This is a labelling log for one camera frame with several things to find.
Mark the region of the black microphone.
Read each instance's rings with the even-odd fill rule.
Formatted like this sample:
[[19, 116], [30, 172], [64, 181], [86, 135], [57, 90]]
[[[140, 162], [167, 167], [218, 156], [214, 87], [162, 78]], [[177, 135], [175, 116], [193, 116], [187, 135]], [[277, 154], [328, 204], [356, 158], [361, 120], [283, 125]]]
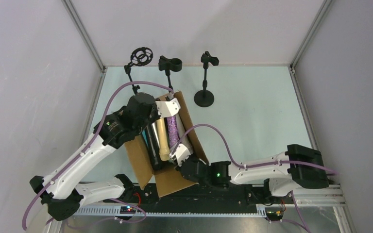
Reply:
[[163, 168], [163, 161], [159, 155], [159, 143], [156, 140], [152, 124], [148, 125], [145, 129], [146, 133], [146, 142], [149, 159], [154, 171], [161, 170]]

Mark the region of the brown cardboard box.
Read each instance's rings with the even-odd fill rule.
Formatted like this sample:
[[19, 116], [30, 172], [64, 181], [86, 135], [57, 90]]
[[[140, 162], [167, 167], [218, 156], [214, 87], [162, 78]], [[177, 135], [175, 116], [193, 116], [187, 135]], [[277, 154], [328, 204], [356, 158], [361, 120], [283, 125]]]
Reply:
[[[185, 130], [188, 130], [193, 126], [193, 124], [183, 93], [181, 91], [175, 92], [174, 97], [177, 98], [180, 104], [179, 115], [181, 122]], [[190, 131], [186, 137], [189, 139], [193, 152], [197, 157], [209, 164], [209, 160], [206, 157], [195, 130]], [[195, 185], [196, 182], [184, 179], [181, 173], [175, 169], [175, 165], [170, 162], [169, 154], [171, 147], [169, 142], [161, 143], [159, 140], [158, 145], [164, 145], [164, 149], [157, 148], [157, 150], [154, 151], [156, 151], [157, 158], [163, 158], [164, 162], [163, 167], [155, 171], [150, 160], [148, 152], [149, 147], [147, 147], [147, 143], [142, 135], [136, 136], [132, 141], [124, 144], [128, 154], [128, 159], [140, 188], [145, 191], [151, 178], [154, 177], [156, 190], [158, 196], [161, 198]]]

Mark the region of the gold microphone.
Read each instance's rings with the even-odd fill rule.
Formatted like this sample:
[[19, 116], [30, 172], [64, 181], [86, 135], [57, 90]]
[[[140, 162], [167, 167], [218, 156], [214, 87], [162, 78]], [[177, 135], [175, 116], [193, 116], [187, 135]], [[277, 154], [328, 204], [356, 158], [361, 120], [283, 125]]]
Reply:
[[162, 161], [169, 160], [170, 147], [168, 144], [168, 136], [165, 121], [160, 118], [156, 121], [158, 140], [159, 140], [159, 156]]

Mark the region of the purple glitter microphone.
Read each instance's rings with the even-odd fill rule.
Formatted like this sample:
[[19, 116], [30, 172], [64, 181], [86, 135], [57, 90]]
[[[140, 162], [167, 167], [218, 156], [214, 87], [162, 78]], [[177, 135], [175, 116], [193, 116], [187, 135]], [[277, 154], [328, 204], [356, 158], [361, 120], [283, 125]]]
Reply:
[[169, 135], [169, 147], [172, 148], [177, 144], [179, 140], [176, 116], [171, 116], [167, 118], [167, 127]]

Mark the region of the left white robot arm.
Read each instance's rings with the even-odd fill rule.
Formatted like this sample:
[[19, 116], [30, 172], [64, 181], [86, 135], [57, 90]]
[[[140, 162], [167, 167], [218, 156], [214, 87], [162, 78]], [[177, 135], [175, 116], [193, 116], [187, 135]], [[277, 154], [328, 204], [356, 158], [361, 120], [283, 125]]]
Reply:
[[134, 185], [125, 174], [105, 182], [81, 180], [95, 165], [160, 119], [160, 109], [159, 101], [150, 94], [131, 96], [119, 110], [104, 114], [89, 138], [54, 172], [31, 178], [30, 185], [50, 218], [62, 221], [95, 202], [130, 199]]

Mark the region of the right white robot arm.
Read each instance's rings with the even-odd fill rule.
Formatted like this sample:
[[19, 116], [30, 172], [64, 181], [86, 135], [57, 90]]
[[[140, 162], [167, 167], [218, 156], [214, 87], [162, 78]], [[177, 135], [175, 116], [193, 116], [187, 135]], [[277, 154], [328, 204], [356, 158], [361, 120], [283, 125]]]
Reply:
[[180, 144], [170, 154], [170, 162], [184, 179], [213, 188], [227, 189], [232, 184], [263, 181], [267, 195], [284, 197], [299, 187], [329, 187], [328, 169], [323, 165], [321, 152], [297, 144], [288, 145], [287, 151], [272, 157], [239, 164], [232, 161], [206, 164]]

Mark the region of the middle round base mic stand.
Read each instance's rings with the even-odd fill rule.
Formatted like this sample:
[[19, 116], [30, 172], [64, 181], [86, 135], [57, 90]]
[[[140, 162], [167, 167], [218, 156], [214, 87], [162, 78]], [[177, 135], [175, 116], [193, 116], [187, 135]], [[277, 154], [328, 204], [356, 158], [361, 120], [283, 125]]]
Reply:
[[168, 87], [170, 88], [169, 93], [173, 91], [173, 86], [171, 84], [170, 75], [171, 72], [179, 72], [182, 70], [183, 62], [179, 58], [167, 58], [163, 55], [159, 57], [158, 69], [159, 71], [164, 71], [168, 80]]

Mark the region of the blue microphone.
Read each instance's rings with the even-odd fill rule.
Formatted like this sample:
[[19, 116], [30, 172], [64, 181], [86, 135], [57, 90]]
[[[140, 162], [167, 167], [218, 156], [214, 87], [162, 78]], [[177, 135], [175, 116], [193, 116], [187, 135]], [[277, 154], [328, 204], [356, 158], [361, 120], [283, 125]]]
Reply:
[[145, 130], [142, 132], [142, 137], [143, 137], [144, 142], [145, 142], [145, 144], [147, 146], [148, 145], [148, 141], [147, 141], [147, 135], [146, 135], [146, 131]]

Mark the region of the left controller board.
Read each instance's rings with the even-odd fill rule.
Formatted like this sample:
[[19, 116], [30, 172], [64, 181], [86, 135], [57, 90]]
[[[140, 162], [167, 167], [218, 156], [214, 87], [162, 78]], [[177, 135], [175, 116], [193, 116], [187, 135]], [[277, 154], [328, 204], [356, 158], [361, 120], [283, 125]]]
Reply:
[[116, 214], [118, 215], [133, 215], [136, 213], [137, 209], [129, 205], [118, 206], [116, 208]]

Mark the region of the controller board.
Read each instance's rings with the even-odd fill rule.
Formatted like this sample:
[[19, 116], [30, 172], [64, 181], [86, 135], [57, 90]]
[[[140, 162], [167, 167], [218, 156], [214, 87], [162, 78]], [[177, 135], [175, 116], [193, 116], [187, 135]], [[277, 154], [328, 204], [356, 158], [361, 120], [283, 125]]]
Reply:
[[118, 206], [116, 208], [116, 214], [118, 215], [133, 215], [136, 213], [137, 209], [129, 205]]
[[265, 219], [268, 222], [281, 222], [284, 216], [284, 211], [281, 210], [266, 210]]

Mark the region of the right controller board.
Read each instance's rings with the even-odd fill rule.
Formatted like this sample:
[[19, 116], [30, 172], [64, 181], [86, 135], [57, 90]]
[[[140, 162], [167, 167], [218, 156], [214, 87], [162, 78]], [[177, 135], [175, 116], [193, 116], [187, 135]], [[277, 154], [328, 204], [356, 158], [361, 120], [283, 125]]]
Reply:
[[281, 222], [284, 216], [284, 211], [281, 210], [266, 210], [265, 219], [268, 222]]

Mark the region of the tripod shock mount stand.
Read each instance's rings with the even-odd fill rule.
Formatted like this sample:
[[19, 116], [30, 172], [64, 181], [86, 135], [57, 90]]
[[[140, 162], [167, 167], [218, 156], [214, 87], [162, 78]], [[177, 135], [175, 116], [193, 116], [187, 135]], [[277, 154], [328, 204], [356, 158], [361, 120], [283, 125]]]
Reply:
[[130, 56], [130, 62], [124, 66], [124, 71], [127, 74], [130, 82], [132, 67], [143, 67], [148, 65], [153, 60], [153, 51], [148, 47], [140, 47], [135, 49]]

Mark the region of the aluminium frame post left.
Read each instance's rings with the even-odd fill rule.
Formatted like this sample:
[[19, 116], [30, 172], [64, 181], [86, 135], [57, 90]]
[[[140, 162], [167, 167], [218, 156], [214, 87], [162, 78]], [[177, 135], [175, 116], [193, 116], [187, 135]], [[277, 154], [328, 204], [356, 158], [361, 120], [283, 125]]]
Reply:
[[85, 46], [87, 47], [90, 55], [92, 56], [93, 60], [95, 61], [98, 69], [101, 73], [105, 73], [106, 66], [104, 62], [102, 61], [95, 44], [93, 43], [87, 29], [85, 28], [85, 25], [74, 6], [73, 1], [71, 0], [61, 0], [62, 4], [64, 5], [64, 8], [66, 9], [66, 12], [70, 16], [72, 23], [75, 25], [79, 35], [82, 38], [82, 41], [84, 42]]

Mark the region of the aluminium frame post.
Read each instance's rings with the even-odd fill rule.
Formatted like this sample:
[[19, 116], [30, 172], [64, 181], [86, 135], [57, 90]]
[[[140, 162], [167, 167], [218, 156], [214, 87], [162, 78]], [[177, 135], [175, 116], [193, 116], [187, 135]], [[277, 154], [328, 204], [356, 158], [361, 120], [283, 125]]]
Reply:
[[324, 0], [314, 17], [305, 37], [303, 38], [299, 48], [297, 49], [291, 63], [290, 68], [291, 70], [295, 70], [296, 66], [298, 65], [301, 57], [307, 50], [309, 44], [312, 42], [314, 36], [318, 32], [319, 27], [321, 26], [322, 22], [324, 21], [325, 17], [328, 15], [332, 5], [334, 4], [335, 0]]
[[64, 8], [66, 9], [66, 12], [70, 16], [72, 23], [75, 25], [79, 35], [82, 38], [82, 41], [84, 42], [85, 46], [87, 47], [90, 55], [92, 56], [93, 60], [95, 61], [98, 69], [101, 73], [105, 73], [106, 66], [104, 62], [102, 61], [95, 44], [93, 43], [87, 29], [85, 28], [85, 25], [74, 6], [73, 1], [71, 0], [61, 0], [62, 4], [64, 5]]

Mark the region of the aluminium frame post right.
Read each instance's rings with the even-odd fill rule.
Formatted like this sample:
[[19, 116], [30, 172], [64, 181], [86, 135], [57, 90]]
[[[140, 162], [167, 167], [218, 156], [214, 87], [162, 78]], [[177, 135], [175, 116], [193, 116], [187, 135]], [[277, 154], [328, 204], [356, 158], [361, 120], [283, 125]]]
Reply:
[[318, 32], [319, 27], [321, 26], [322, 22], [324, 21], [325, 17], [328, 15], [332, 5], [334, 4], [335, 0], [324, 0], [314, 17], [305, 37], [303, 38], [299, 48], [297, 49], [291, 63], [290, 68], [291, 70], [295, 70], [296, 66], [298, 65], [301, 57], [307, 50], [309, 44], [312, 42], [314, 36]]

